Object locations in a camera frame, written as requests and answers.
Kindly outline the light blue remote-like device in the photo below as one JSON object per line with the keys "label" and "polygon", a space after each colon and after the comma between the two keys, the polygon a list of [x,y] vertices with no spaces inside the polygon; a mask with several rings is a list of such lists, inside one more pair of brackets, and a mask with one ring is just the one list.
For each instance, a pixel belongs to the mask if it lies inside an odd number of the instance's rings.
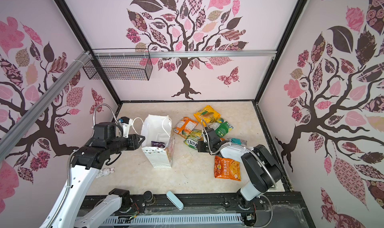
{"label": "light blue remote-like device", "polygon": [[171,191],[166,193],[168,200],[178,209],[182,210],[184,208],[184,203]]}

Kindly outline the black knob on base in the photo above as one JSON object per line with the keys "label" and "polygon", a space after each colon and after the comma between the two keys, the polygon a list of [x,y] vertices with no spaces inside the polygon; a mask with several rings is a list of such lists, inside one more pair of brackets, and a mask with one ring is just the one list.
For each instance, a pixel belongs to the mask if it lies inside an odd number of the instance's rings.
{"label": "black knob on base", "polygon": [[151,191],[145,191],[143,194],[145,205],[152,205],[156,202],[156,198]]}

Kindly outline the orange chestnut snack bag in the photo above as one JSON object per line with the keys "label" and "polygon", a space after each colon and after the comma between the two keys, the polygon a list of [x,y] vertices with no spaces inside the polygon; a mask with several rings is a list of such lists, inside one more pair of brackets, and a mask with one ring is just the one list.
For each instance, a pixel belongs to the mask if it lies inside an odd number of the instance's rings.
{"label": "orange chestnut snack bag", "polygon": [[241,181],[240,162],[215,156],[214,177]]}

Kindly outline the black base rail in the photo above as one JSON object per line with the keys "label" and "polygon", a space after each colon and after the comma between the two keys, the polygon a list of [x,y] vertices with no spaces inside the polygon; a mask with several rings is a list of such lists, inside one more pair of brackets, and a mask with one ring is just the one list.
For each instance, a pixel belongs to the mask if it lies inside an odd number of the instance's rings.
{"label": "black base rail", "polygon": [[[175,194],[184,203],[182,210],[178,210],[168,200],[166,194],[154,194],[156,202],[145,205],[143,194],[130,193],[131,207],[121,208],[110,216],[240,214],[243,224],[239,226],[242,228],[313,228],[315,226],[300,192],[267,192],[259,199],[256,198],[245,210],[236,203],[236,193]],[[85,216],[107,195],[86,194],[78,218]]]}

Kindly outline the teal white snack packet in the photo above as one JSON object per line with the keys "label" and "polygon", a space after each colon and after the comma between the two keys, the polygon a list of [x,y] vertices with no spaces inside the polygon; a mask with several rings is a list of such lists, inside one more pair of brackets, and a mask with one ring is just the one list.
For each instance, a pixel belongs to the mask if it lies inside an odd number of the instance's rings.
{"label": "teal white snack packet", "polygon": [[239,138],[229,138],[229,141],[230,141],[232,144],[241,145],[241,146],[243,146],[243,147],[247,147],[247,143],[248,143],[246,140],[239,139]]}

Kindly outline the back aluminium rail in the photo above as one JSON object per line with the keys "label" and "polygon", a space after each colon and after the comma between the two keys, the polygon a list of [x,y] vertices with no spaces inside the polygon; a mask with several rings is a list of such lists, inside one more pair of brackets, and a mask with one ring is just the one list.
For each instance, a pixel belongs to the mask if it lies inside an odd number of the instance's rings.
{"label": "back aluminium rail", "polygon": [[145,51],[145,52],[94,52],[95,56],[146,56],[150,58],[177,57],[275,57],[275,50],[236,50],[236,51]]}

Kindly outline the left metal flex conduit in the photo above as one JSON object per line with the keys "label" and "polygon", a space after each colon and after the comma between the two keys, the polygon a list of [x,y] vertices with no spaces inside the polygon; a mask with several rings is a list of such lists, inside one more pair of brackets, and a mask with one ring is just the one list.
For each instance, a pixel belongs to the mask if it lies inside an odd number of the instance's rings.
{"label": "left metal flex conduit", "polygon": [[115,112],[106,103],[97,105],[93,111],[93,133],[91,138],[83,147],[73,150],[67,161],[67,180],[58,196],[53,208],[46,220],[42,223],[42,228],[72,228],[75,219],[85,195],[99,173],[101,168],[92,167],[92,162],[97,159],[98,154],[103,153],[102,148],[86,149],[95,140],[96,113],[100,107],[107,107],[113,116],[115,124],[118,125],[118,119]]}

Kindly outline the purple Fox's candy bag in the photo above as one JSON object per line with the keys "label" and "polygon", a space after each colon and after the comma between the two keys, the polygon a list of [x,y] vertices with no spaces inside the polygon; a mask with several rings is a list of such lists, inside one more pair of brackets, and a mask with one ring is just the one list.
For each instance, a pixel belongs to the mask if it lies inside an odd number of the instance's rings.
{"label": "purple Fox's candy bag", "polygon": [[152,141],[152,142],[151,142],[151,146],[152,146],[152,147],[157,147],[157,148],[165,148],[165,147],[166,147],[166,143],[164,143],[164,142]]}

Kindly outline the green snack packet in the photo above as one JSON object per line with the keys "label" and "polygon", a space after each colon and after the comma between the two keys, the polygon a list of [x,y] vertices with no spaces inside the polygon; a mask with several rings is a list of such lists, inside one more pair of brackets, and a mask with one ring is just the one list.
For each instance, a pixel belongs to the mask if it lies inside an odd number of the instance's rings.
{"label": "green snack packet", "polygon": [[223,118],[219,118],[218,120],[210,123],[209,127],[212,128],[220,138],[223,138],[234,128],[227,120]]}

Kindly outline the yellow corn snack bag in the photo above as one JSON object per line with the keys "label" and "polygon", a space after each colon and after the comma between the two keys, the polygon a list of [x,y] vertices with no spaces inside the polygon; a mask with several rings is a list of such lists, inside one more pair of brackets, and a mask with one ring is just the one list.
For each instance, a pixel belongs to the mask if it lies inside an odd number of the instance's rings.
{"label": "yellow corn snack bag", "polygon": [[207,105],[205,108],[194,114],[196,120],[202,125],[210,125],[221,118],[221,114],[217,112],[212,106]]}

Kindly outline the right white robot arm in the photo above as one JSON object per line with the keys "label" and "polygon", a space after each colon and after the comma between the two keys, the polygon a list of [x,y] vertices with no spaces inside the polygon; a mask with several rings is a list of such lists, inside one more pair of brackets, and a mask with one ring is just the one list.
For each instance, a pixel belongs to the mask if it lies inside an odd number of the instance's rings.
{"label": "right white robot arm", "polygon": [[241,180],[241,165],[244,165],[249,181],[240,188],[235,201],[241,209],[248,209],[251,203],[283,177],[283,170],[269,150],[258,145],[246,147],[239,139],[220,138],[214,129],[203,128],[203,139],[198,142],[198,151],[208,153],[214,159],[214,177],[233,181]]}

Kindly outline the white paper gift bag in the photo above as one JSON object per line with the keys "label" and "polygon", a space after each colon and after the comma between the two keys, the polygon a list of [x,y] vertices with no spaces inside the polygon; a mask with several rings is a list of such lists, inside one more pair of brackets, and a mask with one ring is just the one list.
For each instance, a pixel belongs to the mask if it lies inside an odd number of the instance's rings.
{"label": "white paper gift bag", "polygon": [[[175,136],[171,118],[169,116],[150,114],[144,120],[139,117],[135,118],[133,124],[136,121],[142,122],[141,131],[136,131],[135,133],[145,136],[146,139],[141,148],[153,168],[171,168],[175,148]],[[152,141],[164,142],[166,147],[152,147]]]}

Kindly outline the green yellow Fox's candy bag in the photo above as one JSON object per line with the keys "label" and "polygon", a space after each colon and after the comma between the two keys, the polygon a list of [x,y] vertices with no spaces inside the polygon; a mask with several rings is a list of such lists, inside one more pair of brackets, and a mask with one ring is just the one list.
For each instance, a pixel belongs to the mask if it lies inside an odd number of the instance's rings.
{"label": "green yellow Fox's candy bag", "polygon": [[199,141],[201,141],[203,138],[202,130],[194,129],[185,139],[184,143],[192,148],[197,149]]}

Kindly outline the orange white snack packet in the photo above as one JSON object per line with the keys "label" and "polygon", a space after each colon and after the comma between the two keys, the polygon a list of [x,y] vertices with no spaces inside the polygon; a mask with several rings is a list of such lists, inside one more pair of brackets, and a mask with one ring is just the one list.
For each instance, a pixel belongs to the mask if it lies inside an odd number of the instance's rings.
{"label": "orange white snack packet", "polygon": [[194,121],[189,117],[184,117],[174,127],[174,133],[183,138],[187,138],[197,125],[197,121]]}

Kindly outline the small white plush toy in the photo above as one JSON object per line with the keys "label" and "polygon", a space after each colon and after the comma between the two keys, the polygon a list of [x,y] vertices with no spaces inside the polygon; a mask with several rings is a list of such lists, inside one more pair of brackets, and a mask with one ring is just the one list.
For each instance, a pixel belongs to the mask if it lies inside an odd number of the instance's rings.
{"label": "small white plush toy", "polygon": [[112,168],[104,168],[104,169],[100,170],[99,173],[96,175],[96,179],[108,176],[110,174],[113,174],[114,172],[115,172],[115,168],[114,167],[112,167]]}

